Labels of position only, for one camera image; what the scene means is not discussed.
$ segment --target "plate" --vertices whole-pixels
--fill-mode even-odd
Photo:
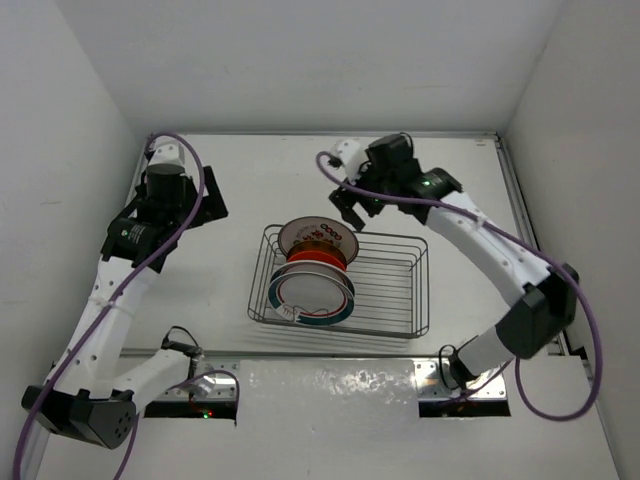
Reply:
[[[325,217],[301,217],[287,223],[278,234],[278,246],[288,255],[294,245],[308,240],[321,240],[335,245],[351,263],[358,255],[358,239],[349,228]]]
[[[336,265],[336,267],[339,267],[342,270],[347,269],[347,258],[344,256],[344,253],[342,253],[338,247],[331,245],[328,242],[323,242],[322,240],[305,240],[304,242],[297,243],[289,249],[289,252],[287,252],[287,260],[291,260],[296,255],[304,253],[323,253],[330,255],[340,264]]]
[[[346,320],[355,308],[347,287],[315,272],[276,276],[269,285],[268,299],[282,318],[304,325],[334,325]]]
[[[287,273],[317,273],[319,275],[326,275],[333,280],[342,283],[345,287],[349,289],[351,295],[355,297],[356,288],[353,285],[353,282],[349,278],[349,276],[333,265],[329,265],[324,262],[316,262],[314,260],[298,260],[296,262],[289,262],[282,265],[271,275],[271,282],[273,282],[276,278],[281,275],[286,275]]]

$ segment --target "wire basket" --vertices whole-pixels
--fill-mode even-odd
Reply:
[[[347,274],[355,286],[355,309],[335,325],[312,326],[285,320],[267,299],[271,275],[286,263],[278,246],[282,225],[265,228],[247,313],[256,322],[360,335],[418,338],[429,330],[429,255],[419,237],[356,233],[358,257]]]

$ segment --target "white table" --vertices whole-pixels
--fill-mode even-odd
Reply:
[[[424,355],[481,333],[506,312],[493,285],[452,245],[387,207],[374,219],[365,215],[369,231],[421,236],[430,246],[431,328],[424,337],[406,341],[327,335],[255,323],[247,316],[247,303],[263,229],[304,215],[340,218],[327,199],[334,185],[314,162],[318,151],[340,137],[187,138],[213,167],[229,217],[183,236],[138,310],[128,349],[155,350],[168,328],[179,324],[210,351]],[[494,222],[516,231],[492,138],[416,138],[415,150],[423,170],[448,170]]]
[[[302,215],[338,218],[326,199],[333,186],[313,161],[336,138],[188,138],[214,167],[230,216],[180,241],[138,311],[127,339],[130,353],[154,351],[169,326],[180,324],[213,352],[430,354],[443,343],[483,331],[506,311],[489,281],[454,247],[387,208],[368,228],[425,236],[430,245],[427,335],[413,341],[298,330],[285,335],[254,323],[246,306],[263,228]],[[416,138],[415,143],[423,169],[449,170],[493,221],[515,231],[492,139]],[[407,360],[362,362],[358,377],[394,372],[396,381],[386,396],[366,392],[365,386],[356,403],[349,403],[355,398],[349,392],[327,396],[326,385],[314,380],[327,367],[353,368],[330,362],[241,362],[237,428],[224,420],[144,419],[123,478],[617,478],[595,409],[574,422],[540,420],[517,397],[512,368],[505,374],[511,417],[418,419]],[[551,413],[572,411],[587,395],[577,357],[541,355],[526,362],[524,378],[534,403]],[[389,399],[395,399],[391,407],[385,403]],[[38,479],[110,479],[123,453],[124,447],[110,452],[51,436]]]
[[[242,362],[237,427],[222,419],[144,419],[123,480],[618,478],[595,409],[569,423],[534,417],[515,394],[512,368],[511,417],[420,419],[402,373],[406,360],[361,362],[358,378],[384,372],[392,386],[342,395],[317,381],[326,368],[339,371],[330,362]],[[551,413],[574,410],[587,395],[576,357],[536,358],[524,378],[532,401]],[[124,450],[51,436],[38,480],[111,479]]]

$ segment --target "purple cable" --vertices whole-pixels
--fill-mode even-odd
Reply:
[[[327,177],[330,181],[332,181],[336,185],[339,185],[340,187],[344,188],[347,191],[350,191],[352,193],[357,193],[359,195],[369,197],[369,198],[377,198],[379,200],[384,200],[390,203],[408,203],[408,204],[414,204],[414,205],[428,205],[430,207],[436,207],[436,208],[445,208],[459,215],[462,215],[463,217],[470,218],[474,222],[478,221],[477,215],[474,215],[473,213],[463,208],[457,207],[455,205],[450,205],[448,203],[440,202],[438,200],[429,200],[425,198],[396,197],[393,195],[385,195],[382,193],[370,192],[369,190],[363,190],[362,188],[354,187],[353,185],[342,182],[337,177],[333,176],[331,172],[329,172],[329,170],[322,164],[322,157],[325,157],[325,156],[329,158],[333,157],[333,155],[331,155],[329,152],[326,152],[326,151],[320,152],[318,153],[318,155],[316,155],[316,165],[318,166],[318,168],[320,169],[320,171],[325,177]],[[589,392],[589,396],[587,397],[587,400],[585,401],[584,405],[582,405],[582,407],[580,407],[578,410],[568,415],[550,415],[548,413],[538,410],[531,403],[531,401],[527,397],[526,392],[524,391],[524,386],[522,385],[522,376],[520,374],[520,359],[519,358],[516,359],[516,386],[518,387],[518,393],[522,397],[522,401],[524,402],[524,404],[527,406],[529,410],[531,410],[534,414],[538,415],[539,417],[542,417],[546,420],[553,420],[556,422],[566,422],[569,420],[575,420],[576,418],[580,418],[585,413],[587,413],[596,402],[598,393],[600,392],[600,386],[602,384],[602,370],[603,370],[602,341],[600,339],[600,332],[598,331],[598,325],[596,324],[595,315],[593,314],[593,310],[591,309],[591,305],[589,305],[587,297],[585,296],[584,292],[580,288],[580,285],[578,285],[578,282],[576,282],[571,277],[571,275],[569,275],[569,273],[564,268],[562,268],[562,265],[559,262],[551,258],[549,255],[539,250],[536,250],[535,248],[527,245],[525,242],[520,240],[518,237],[515,237],[508,232],[505,232],[501,228],[496,227],[495,225],[489,222],[484,223],[484,228],[486,228],[489,231],[492,231],[497,235],[500,235],[503,238],[506,238],[507,240],[515,243],[519,247],[524,248],[528,252],[532,253],[536,257],[544,260],[549,265],[551,265],[553,269],[564,279],[564,281],[569,284],[571,289],[575,292],[576,297],[578,298],[578,301],[582,305],[585,316],[587,317],[587,322],[589,324],[589,330],[591,331],[591,338],[593,339],[593,349],[595,354],[593,383],[591,385],[591,391]]]
[[[207,375],[215,375],[215,374],[228,375],[236,382],[236,405],[240,405],[240,382],[238,381],[238,377],[236,377],[233,373],[228,372],[227,370],[210,370],[200,375],[196,375],[193,378],[189,378],[184,382],[179,383],[178,385],[174,385],[171,388],[183,388],[189,385],[190,383],[195,382],[196,380],[200,380],[202,377],[206,377]],[[131,452],[133,451],[133,444],[136,441],[136,433],[138,433],[139,418],[140,418],[140,415],[137,415],[133,423],[133,428],[131,429],[131,436],[129,437],[129,445],[127,445],[127,451],[124,453],[124,457],[122,457],[122,462],[120,463],[120,467],[118,468],[118,471],[116,472],[115,477],[113,477],[113,480],[120,480],[120,477],[122,476],[125,468],[127,467],[127,463],[129,462],[129,458],[131,457]]]
[[[118,286],[118,288],[116,288],[115,291],[113,292],[113,295],[111,295],[111,297],[109,298],[109,303],[115,302],[117,300],[117,298],[120,295],[122,295],[122,292],[124,291],[124,289],[131,283],[131,281],[140,272],[142,272],[145,268],[147,268],[147,266],[149,264],[154,262],[160,255],[162,255],[173,243],[178,241],[180,236],[184,233],[184,231],[189,227],[189,225],[193,221],[194,217],[198,213],[198,209],[200,208],[200,204],[202,203],[202,197],[204,196],[204,170],[203,170],[203,167],[202,167],[202,162],[200,161],[200,157],[198,156],[198,153],[194,150],[194,148],[191,146],[191,144],[189,142],[187,142],[182,136],[180,136],[180,135],[178,135],[176,133],[154,133],[154,134],[150,135],[147,138],[147,143],[145,145],[145,151],[151,146],[152,142],[154,140],[156,140],[157,138],[159,138],[159,137],[170,137],[170,138],[173,138],[173,139],[179,141],[180,143],[182,143],[186,147],[186,149],[189,150],[189,153],[191,153],[191,155],[193,156],[193,160],[194,160],[194,162],[196,164],[196,167],[198,169],[198,194],[197,194],[196,200],[195,200],[195,202],[193,204],[193,208],[189,212],[189,215],[187,215],[187,218],[185,219],[184,223],[182,225],[180,225],[178,230],[176,230],[176,232],[165,243],[163,243],[145,261],[143,261],[140,265],[138,265],[138,267],[135,270],[133,270],[122,281],[122,283]],[[20,470],[21,470],[21,466],[22,466],[22,457],[24,456],[24,452],[25,452],[25,449],[27,447],[27,441],[29,440],[29,433],[31,432],[31,428],[33,427],[33,424],[35,422],[36,415],[38,414],[38,412],[42,408],[42,404],[44,403],[45,398],[51,392],[51,390],[53,390],[53,387],[55,386],[56,382],[60,379],[60,377],[65,372],[65,370],[67,369],[67,367],[69,366],[71,361],[76,357],[78,352],[80,352],[80,350],[82,349],[83,345],[87,342],[87,340],[89,340],[89,338],[91,337],[93,332],[95,332],[95,330],[98,328],[100,323],[107,316],[107,314],[109,313],[109,310],[111,310],[111,306],[110,305],[106,305],[100,311],[100,313],[98,314],[96,319],[93,321],[93,323],[84,332],[82,337],[80,337],[80,340],[78,340],[78,343],[71,349],[71,352],[69,352],[69,354],[62,361],[62,363],[60,364],[60,367],[58,367],[58,369],[51,376],[49,381],[47,383],[45,383],[42,391],[40,392],[40,395],[38,395],[38,398],[36,398],[36,401],[34,402],[33,406],[29,410],[29,413],[27,415],[27,419],[25,420],[24,425],[22,426],[22,431],[20,432],[20,437],[18,438],[18,444],[16,446],[16,451],[15,451],[15,454],[14,454],[14,457],[13,457],[13,479],[14,480],[20,480],[20,473],[21,473]],[[125,462],[124,462],[125,464],[126,464],[126,460],[128,460],[128,456],[125,455]]]

